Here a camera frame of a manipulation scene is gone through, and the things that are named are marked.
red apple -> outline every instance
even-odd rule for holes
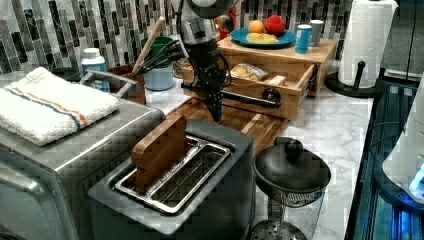
[[[275,35],[276,37],[283,34],[286,28],[286,23],[277,14],[272,15],[265,21],[265,30],[268,34]]]

marble countertop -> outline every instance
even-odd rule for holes
[[[147,90],[147,105],[166,114],[188,99],[180,87],[181,79],[174,78],[174,82],[167,91]],[[281,130],[280,136],[301,141],[331,169],[314,240],[344,239],[371,109],[371,99],[346,97],[324,86],[319,96],[305,99],[297,119]],[[257,216],[266,211],[266,201],[257,189]]]

green bowl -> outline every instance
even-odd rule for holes
[[[159,52],[163,47],[165,47],[166,44],[168,44],[172,41],[173,41],[173,39],[169,38],[169,37],[163,37],[163,36],[156,37],[155,40],[153,41],[153,44],[152,44],[146,58],[153,56],[155,53]],[[147,38],[142,39],[141,40],[141,46],[144,47],[146,45],[146,42],[147,42]],[[163,60],[166,60],[166,59],[167,59],[167,54],[165,54],[163,57],[157,59],[155,61],[155,64],[159,63]],[[171,64],[172,64],[172,61],[168,60],[167,62],[160,64],[157,68],[168,67]]]

folded towel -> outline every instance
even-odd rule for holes
[[[111,114],[119,99],[44,68],[0,89],[0,126],[43,146]]]

kettle knob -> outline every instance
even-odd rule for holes
[[[291,139],[284,145],[287,161],[295,161],[303,154],[303,145],[300,141]]]

